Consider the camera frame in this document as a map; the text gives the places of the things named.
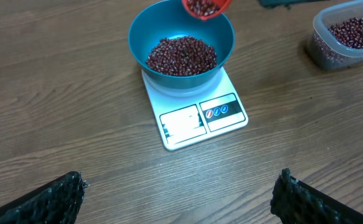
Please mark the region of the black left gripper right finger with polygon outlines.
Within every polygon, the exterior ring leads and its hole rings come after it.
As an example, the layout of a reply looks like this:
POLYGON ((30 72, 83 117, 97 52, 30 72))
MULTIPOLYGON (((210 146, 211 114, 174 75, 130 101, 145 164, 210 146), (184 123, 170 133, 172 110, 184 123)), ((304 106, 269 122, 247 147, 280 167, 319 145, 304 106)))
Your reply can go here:
POLYGON ((363 214, 294 178, 288 168, 278 176, 270 212, 283 224, 363 224, 363 214))

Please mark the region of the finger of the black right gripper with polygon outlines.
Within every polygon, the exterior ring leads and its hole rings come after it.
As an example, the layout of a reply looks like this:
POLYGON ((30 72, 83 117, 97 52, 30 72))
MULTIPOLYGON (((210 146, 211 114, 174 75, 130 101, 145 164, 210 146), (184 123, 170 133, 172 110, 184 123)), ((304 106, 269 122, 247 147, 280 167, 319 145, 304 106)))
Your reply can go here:
POLYGON ((327 0, 258 0, 260 5, 265 8, 274 8, 278 6, 290 6, 293 4, 301 4, 308 2, 318 2, 327 0))

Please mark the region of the orange scoop with blue handle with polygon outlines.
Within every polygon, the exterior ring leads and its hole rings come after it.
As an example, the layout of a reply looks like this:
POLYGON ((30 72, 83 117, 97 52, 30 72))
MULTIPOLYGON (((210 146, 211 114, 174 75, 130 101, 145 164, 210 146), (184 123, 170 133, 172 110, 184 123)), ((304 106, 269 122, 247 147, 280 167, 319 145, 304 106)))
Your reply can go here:
POLYGON ((182 0, 181 2, 191 16, 206 21, 223 13, 232 0, 182 0))

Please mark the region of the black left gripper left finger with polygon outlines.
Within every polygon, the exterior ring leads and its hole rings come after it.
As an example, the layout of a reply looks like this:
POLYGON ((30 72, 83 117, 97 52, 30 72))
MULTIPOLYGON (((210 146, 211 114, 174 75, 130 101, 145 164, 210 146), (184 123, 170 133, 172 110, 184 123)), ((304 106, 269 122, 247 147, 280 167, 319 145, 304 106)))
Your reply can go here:
POLYGON ((86 180, 71 171, 0 207, 0 224, 74 224, 86 180))

